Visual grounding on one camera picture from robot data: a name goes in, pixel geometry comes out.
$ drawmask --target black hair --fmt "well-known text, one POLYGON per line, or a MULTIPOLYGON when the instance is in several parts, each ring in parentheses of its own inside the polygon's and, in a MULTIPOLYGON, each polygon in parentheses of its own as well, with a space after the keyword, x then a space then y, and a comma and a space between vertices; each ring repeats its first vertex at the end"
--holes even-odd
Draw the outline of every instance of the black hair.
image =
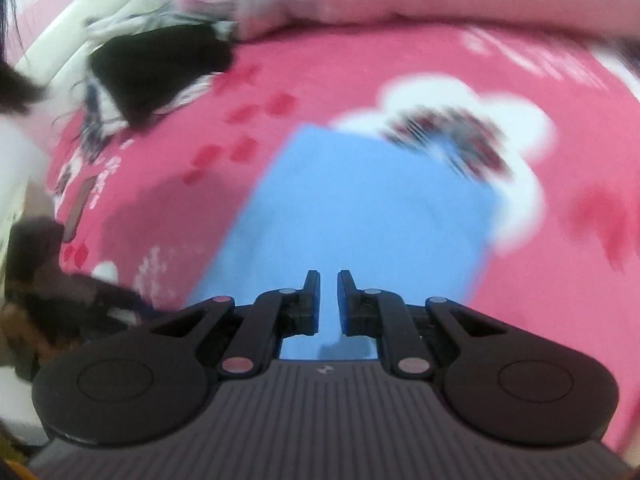
POLYGON ((27 114, 44 97, 44 88, 17 72, 6 61, 9 20, 17 29, 16 1, 0 0, 0 113, 27 114))

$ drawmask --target brown object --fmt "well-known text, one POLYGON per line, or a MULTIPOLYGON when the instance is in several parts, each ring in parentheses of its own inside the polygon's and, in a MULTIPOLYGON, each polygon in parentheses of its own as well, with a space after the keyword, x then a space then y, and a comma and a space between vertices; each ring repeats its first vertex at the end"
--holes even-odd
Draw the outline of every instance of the brown object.
POLYGON ((69 218, 65 223, 65 233, 62 237, 62 241, 65 244, 68 244, 76 237, 76 231, 78 230, 78 224, 82 218, 84 206, 86 205, 86 201, 89 199, 89 193, 91 193, 91 190, 94 188, 97 180, 97 176, 91 176, 81 184, 80 189, 78 190, 78 195, 76 196, 76 201, 74 202, 73 207, 71 208, 71 213, 69 213, 69 218))
POLYGON ((624 479, 621 479, 621 480, 640 480, 640 468, 634 469, 634 471, 630 473, 629 476, 626 476, 624 479))
POLYGON ((40 364, 79 346, 78 341, 56 341, 53 345, 50 344, 33 324, 27 311, 14 303, 7 303, 0 312, 0 330, 10 347, 31 351, 40 364))
MULTIPOLYGON (((0 210, 0 310, 4 305, 6 253, 11 225, 20 219, 34 216, 52 217, 53 200, 41 185, 24 181, 15 187, 12 197, 3 204, 3 208, 0 210)), ((14 353, 1 330, 0 365, 14 365, 14 353)))
POLYGON ((25 466, 20 463, 8 460, 6 464, 17 475, 18 480, 38 480, 25 466))

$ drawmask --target metal rivet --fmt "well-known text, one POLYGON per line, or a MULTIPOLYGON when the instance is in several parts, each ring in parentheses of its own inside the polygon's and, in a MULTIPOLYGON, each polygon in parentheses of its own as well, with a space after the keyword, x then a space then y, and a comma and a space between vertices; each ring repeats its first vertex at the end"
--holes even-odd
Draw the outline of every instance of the metal rivet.
POLYGON ((423 374, 430 366, 428 361, 420 357, 405 357, 398 363, 398 368, 405 374, 423 374))
POLYGON ((222 369, 230 374, 245 374, 254 367, 254 362, 246 357, 230 357, 222 363, 222 369))

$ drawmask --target pink bed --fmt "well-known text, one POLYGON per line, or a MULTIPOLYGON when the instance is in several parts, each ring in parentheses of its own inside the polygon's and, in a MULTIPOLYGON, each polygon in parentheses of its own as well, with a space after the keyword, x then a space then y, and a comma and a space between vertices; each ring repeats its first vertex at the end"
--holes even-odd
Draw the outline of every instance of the pink bed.
POLYGON ((53 189, 73 169, 58 218, 98 181, 63 268, 180 308, 300 123, 376 136, 420 105, 467 108, 506 134, 512 176, 494 181, 506 206, 467 303, 609 367, 621 397, 606 443, 622 449, 640 406, 640 105, 580 41, 452 25, 290 32, 239 46, 211 92, 118 134, 92 166, 75 118, 49 173, 53 189))

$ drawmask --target blue towel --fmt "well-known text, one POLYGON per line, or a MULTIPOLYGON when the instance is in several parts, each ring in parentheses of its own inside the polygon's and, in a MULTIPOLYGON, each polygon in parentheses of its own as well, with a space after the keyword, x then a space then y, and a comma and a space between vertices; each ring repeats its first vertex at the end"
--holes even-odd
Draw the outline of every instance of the blue towel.
POLYGON ((380 140, 302 126, 255 189, 191 303, 226 294, 253 303, 321 273, 319 333, 282 345, 285 359, 375 358, 342 336, 337 274, 406 303, 464 301, 482 267, 497 206, 487 184, 446 162, 380 140))

